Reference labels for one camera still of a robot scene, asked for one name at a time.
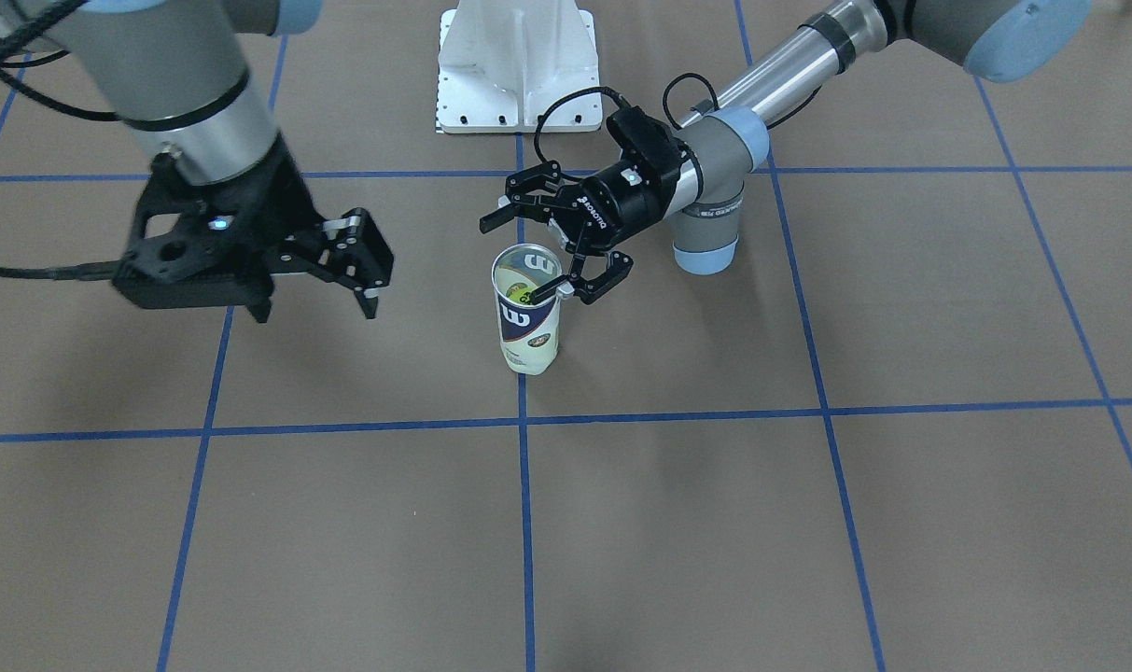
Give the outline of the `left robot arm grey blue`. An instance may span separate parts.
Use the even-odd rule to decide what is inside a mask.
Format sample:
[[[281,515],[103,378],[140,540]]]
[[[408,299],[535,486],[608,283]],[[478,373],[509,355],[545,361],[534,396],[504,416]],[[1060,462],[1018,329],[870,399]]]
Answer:
[[[681,272],[724,272],[739,244],[746,179],[766,162],[772,129],[859,57],[912,41],[971,76],[1017,81],[1056,57],[1091,8],[1089,1],[838,1],[723,91],[709,89],[685,119],[652,118],[610,88],[573,91],[544,118],[566,102],[611,100],[607,129],[620,157],[588,176],[540,157],[506,179],[480,231],[530,218],[560,236],[569,267],[533,290],[535,301],[566,288],[583,303],[603,298],[629,275],[621,243],[661,221],[672,229]]]

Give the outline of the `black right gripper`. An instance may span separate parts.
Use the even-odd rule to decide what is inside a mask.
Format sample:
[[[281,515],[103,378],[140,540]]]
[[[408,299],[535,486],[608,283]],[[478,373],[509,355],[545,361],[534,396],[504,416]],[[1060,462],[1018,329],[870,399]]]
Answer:
[[[314,210],[283,135],[239,175],[207,186],[183,176],[183,153],[161,150],[136,201],[132,272],[151,281],[245,281],[245,309],[255,324],[272,313],[274,282],[261,259],[276,247],[276,273],[308,273],[349,288],[368,320],[391,285],[395,256],[369,210],[340,218]]]

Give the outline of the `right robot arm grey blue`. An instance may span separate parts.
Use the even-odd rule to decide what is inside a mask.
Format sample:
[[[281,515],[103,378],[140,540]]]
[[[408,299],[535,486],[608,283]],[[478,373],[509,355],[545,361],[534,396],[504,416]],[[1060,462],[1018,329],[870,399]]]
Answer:
[[[140,309],[242,305],[271,318],[274,277],[352,292],[368,319],[395,256],[368,210],[325,218],[238,35],[310,31],[318,1],[0,1],[0,79],[20,52],[78,57],[151,161],[113,262],[1,267],[3,279],[105,279]]]

